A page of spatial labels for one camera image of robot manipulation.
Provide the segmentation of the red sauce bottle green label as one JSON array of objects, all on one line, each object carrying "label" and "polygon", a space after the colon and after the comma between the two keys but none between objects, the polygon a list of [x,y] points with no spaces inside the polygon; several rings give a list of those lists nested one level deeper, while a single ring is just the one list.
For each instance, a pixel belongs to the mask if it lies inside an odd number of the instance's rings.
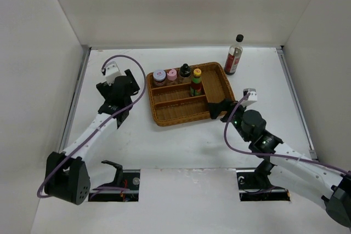
[{"label": "red sauce bottle green label", "polygon": [[202,94],[202,71],[199,68],[194,69],[193,78],[190,84],[190,95],[199,96]]}]

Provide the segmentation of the sauce jar white lid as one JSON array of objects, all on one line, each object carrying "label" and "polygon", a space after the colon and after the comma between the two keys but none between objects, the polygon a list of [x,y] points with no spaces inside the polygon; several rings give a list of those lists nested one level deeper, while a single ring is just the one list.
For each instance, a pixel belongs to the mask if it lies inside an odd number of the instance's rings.
[{"label": "sauce jar white lid", "polygon": [[162,87],[166,82],[166,72],[164,70],[156,70],[152,74],[154,86]]}]

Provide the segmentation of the black lid pepper shaker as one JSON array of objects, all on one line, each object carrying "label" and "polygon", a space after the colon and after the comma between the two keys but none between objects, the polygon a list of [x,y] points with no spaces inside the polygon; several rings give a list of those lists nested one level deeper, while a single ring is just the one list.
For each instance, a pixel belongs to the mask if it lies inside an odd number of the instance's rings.
[{"label": "black lid pepper shaker", "polygon": [[183,64],[179,68],[179,83],[187,83],[191,77],[191,67],[188,64]]}]

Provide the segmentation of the pink lid spice shaker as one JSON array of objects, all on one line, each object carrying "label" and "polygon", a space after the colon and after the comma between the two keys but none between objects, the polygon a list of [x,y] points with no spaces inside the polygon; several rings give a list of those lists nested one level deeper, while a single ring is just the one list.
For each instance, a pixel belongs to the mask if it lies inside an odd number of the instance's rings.
[{"label": "pink lid spice shaker", "polygon": [[175,85],[177,83],[177,71],[175,69],[170,69],[167,72],[167,85]]}]

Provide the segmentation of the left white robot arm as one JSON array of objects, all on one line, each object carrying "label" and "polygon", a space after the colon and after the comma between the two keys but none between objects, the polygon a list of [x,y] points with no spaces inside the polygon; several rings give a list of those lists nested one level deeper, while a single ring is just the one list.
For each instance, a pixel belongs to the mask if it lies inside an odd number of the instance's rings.
[{"label": "left white robot arm", "polygon": [[88,128],[62,152],[52,152],[46,162],[44,193],[79,205],[89,195],[93,186],[88,172],[88,162],[98,147],[127,119],[133,107],[132,96],[140,87],[131,70],[121,73],[114,70],[103,83],[96,85],[104,98],[98,113]]}]

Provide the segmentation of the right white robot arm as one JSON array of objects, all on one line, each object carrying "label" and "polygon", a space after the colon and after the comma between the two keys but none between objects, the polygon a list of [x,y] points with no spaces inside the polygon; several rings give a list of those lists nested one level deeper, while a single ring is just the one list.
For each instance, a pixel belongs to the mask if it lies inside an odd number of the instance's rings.
[{"label": "right white robot arm", "polygon": [[266,129],[267,122],[256,110],[243,106],[248,99],[224,99],[209,103],[211,119],[225,112],[221,121],[232,124],[243,141],[249,142],[247,155],[261,158],[255,183],[288,189],[324,209],[338,224],[350,228],[350,172],[322,164],[304,156]]}]

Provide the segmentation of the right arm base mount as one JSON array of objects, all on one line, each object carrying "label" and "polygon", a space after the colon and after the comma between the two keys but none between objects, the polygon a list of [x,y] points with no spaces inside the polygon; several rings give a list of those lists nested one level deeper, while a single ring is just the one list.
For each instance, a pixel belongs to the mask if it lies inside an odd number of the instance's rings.
[{"label": "right arm base mount", "polygon": [[269,181],[268,175],[273,167],[268,161],[262,161],[256,168],[236,170],[240,201],[290,201],[288,190],[273,186]]}]

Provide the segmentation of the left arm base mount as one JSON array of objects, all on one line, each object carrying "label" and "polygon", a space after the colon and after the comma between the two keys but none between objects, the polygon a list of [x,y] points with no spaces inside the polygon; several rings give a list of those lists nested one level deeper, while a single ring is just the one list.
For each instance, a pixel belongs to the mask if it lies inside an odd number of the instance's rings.
[{"label": "left arm base mount", "polygon": [[139,201],[141,171],[104,160],[91,173],[89,202]]}]

